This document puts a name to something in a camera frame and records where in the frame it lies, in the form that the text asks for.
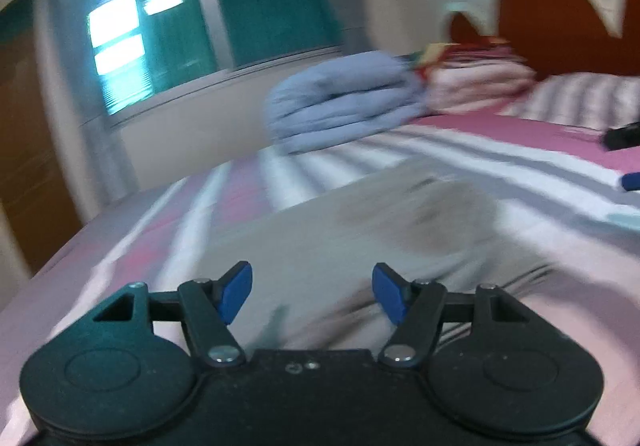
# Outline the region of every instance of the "metal screw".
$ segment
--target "metal screw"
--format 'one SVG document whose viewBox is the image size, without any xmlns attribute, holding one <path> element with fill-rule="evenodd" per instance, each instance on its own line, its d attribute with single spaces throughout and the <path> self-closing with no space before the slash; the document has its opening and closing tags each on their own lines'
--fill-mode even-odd
<svg viewBox="0 0 640 446">
<path fill-rule="evenodd" d="M 302 372 L 302 365 L 300 363 L 289 363 L 284 369 L 290 374 L 299 374 Z"/>
<path fill-rule="evenodd" d="M 405 363 L 415 357 L 415 350 L 409 345 L 389 345 L 384 357 L 390 363 Z"/>
<path fill-rule="evenodd" d="M 211 347 L 208 356 L 216 363 L 232 363 L 240 357 L 240 350 L 231 345 Z"/>
</svg>

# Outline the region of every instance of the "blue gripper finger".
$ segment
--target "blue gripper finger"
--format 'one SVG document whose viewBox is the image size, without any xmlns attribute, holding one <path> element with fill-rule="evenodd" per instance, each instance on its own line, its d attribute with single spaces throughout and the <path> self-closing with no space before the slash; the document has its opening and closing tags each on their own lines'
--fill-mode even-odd
<svg viewBox="0 0 640 446">
<path fill-rule="evenodd" d="M 376 264 L 371 278 L 373 295 L 388 316 L 391 323 L 399 325 L 408 310 L 404 301 L 404 292 L 409 282 L 391 269 L 387 264 Z"/>
<path fill-rule="evenodd" d="M 238 262 L 220 278 L 222 296 L 218 314 L 225 325 L 230 325 L 251 292 L 254 274 L 248 262 Z"/>
</svg>

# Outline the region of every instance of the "blue object on bed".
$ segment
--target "blue object on bed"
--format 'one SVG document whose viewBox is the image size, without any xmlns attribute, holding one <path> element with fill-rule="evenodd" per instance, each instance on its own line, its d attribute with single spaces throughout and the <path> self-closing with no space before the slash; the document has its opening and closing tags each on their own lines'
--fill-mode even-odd
<svg viewBox="0 0 640 446">
<path fill-rule="evenodd" d="M 267 96 L 271 139 L 287 153 L 310 152 L 400 126 L 427 111 L 407 63 L 373 51 L 295 74 Z"/>
</svg>

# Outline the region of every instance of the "teal window blind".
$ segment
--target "teal window blind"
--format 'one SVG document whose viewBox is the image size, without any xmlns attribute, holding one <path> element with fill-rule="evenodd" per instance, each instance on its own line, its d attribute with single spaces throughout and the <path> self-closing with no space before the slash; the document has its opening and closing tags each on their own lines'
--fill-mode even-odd
<svg viewBox="0 0 640 446">
<path fill-rule="evenodd" d="M 199 0 L 111 0 L 89 28 L 110 114 L 218 70 Z"/>
<path fill-rule="evenodd" d="M 336 45 L 326 0 L 220 0 L 237 66 Z"/>
</svg>

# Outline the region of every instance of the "pink folded towel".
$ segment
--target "pink folded towel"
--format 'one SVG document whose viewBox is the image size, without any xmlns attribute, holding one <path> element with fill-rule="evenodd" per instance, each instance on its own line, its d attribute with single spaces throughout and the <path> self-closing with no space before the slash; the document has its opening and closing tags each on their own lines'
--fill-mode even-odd
<svg viewBox="0 0 640 446">
<path fill-rule="evenodd" d="M 478 84 L 505 82 L 516 79 L 533 79 L 535 72 L 521 63 L 499 61 L 486 65 L 462 68 L 441 68 L 433 71 L 431 86 L 461 89 Z"/>
<path fill-rule="evenodd" d="M 437 69 L 430 76 L 429 106 L 437 112 L 473 110 L 472 107 L 461 110 L 460 105 L 492 104 L 521 94 L 533 86 L 534 74 L 526 65 L 505 61 Z"/>
</svg>

